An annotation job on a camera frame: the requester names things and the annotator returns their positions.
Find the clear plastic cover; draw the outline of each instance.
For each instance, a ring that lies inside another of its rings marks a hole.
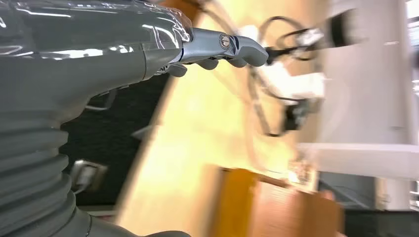
[[[179,10],[140,1],[0,0],[0,57],[62,60],[181,48]]]

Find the screw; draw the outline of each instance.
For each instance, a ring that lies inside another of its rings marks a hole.
[[[221,46],[223,46],[224,48],[230,46],[230,38],[228,36],[221,37]]]

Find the wooden table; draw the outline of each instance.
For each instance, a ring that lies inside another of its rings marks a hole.
[[[219,2],[237,26],[259,27],[275,15],[314,25],[325,18],[327,0]],[[211,3],[207,7],[214,9]],[[221,31],[208,16],[202,16],[197,27]],[[291,30],[284,23],[273,23],[266,41],[273,44]],[[289,69],[292,74],[308,72],[300,63]],[[222,61],[212,71],[190,65],[186,76],[171,79],[154,116],[155,127],[141,147],[120,197],[118,225],[138,235],[182,230],[204,237],[219,189],[220,167],[286,177],[289,160],[295,158],[298,133],[281,138],[261,134],[251,109],[247,79],[246,68],[233,68]],[[262,104],[269,123],[277,129],[274,125],[280,119],[281,104],[266,96]],[[313,182],[305,188],[314,187]]]

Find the cardboard box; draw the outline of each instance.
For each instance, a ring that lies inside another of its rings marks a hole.
[[[211,237],[336,237],[343,211],[320,194],[244,169],[225,176]]]

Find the robotic arm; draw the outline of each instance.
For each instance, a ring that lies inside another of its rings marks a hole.
[[[135,236],[77,209],[61,173],[68,134],[60,125],[96,94],[180,77],[183,64],[261,66],[267,57],[251,39],[192,28],[180,11],[153,4],[0,0],[0,236]]]

